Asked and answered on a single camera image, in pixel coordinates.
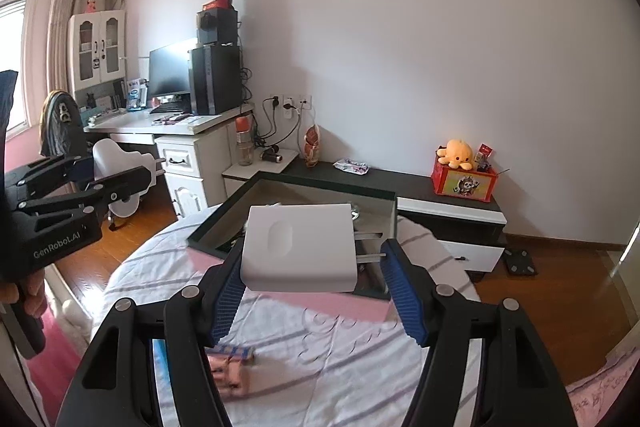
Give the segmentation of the left hand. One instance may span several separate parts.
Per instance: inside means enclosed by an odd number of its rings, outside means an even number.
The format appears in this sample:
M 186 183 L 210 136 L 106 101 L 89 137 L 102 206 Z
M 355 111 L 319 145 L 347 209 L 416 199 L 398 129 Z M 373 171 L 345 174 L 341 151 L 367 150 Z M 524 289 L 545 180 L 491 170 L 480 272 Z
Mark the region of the left hand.
M 0 284 L 0 300 L 7 305 L 18 303 L 24 297 L 25 312 L 35 319 L 40 319 L 47 309 L 47 299 L 44 293 L 44 271 L 39 270 L 30 274 L 18 285 L 14 283 Z

